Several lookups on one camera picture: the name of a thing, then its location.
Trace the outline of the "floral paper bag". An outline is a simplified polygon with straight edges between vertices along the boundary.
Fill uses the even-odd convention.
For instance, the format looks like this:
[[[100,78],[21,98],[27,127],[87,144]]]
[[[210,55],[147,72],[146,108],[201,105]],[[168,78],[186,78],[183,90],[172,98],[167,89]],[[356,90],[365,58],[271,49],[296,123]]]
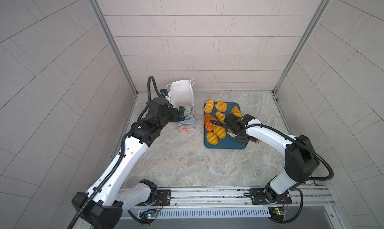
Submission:
[[[184,107],[184,121],[178,122],[178,129],[180,133],[191,132],[196,128],[195,115],[194,115],[194,94],[193,85],[194,78],[190,80],[179,80],[166,86],[168,95],[166,99],[174,106]]]

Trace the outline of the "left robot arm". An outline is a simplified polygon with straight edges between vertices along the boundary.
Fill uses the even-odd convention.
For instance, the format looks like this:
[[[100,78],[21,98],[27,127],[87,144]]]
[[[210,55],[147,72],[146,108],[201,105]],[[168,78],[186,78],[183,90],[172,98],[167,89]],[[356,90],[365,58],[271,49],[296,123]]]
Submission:
[[[83,219],[96,229],[112,229],[124,211],[140,203],[153,203],[157,186],[142,180],[135,187],[120,192],[121,186],[139,158],[148,150],[161,130],[170,122],[185,119],[185,108],[174,107],[166,98],[157,97],[147,103],[147,115],[131,125],[121,140],[121,150],[99,179],[85,192],[72,199],[77,213],[69,223],[72,229]]]

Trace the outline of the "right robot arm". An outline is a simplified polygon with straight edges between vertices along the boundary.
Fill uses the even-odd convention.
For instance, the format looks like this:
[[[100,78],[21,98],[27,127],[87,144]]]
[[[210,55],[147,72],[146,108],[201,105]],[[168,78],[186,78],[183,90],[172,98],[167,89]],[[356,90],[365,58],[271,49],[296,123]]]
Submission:
[[[284,170],[265,186],[265,199],[270,204],[279,202],[287,190],[304,184],[320,164],[306,136],[287,135],[248,114],[238,117],[230,113],[224,123],[239,143],[262,141],[285,157]]]

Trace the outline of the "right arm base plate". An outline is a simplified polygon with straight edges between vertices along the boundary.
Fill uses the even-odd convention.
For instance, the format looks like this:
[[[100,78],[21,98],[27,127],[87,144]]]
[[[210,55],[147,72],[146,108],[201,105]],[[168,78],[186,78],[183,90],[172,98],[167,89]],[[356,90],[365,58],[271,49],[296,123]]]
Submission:
[[[273,199],[268,199],[264,188],[250,189],[248,194],[253,205],[290,205],[293,203],[289,190],[286,190],[282,195],[273,196]]]

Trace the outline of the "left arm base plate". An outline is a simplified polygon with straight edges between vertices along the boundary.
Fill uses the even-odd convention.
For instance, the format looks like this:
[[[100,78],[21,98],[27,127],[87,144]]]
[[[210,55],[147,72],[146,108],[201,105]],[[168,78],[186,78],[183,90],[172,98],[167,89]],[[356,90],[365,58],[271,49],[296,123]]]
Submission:
[[[171,190],[156,190],[150,192],[149,198],[143,203],[145,206],[169,206]]]

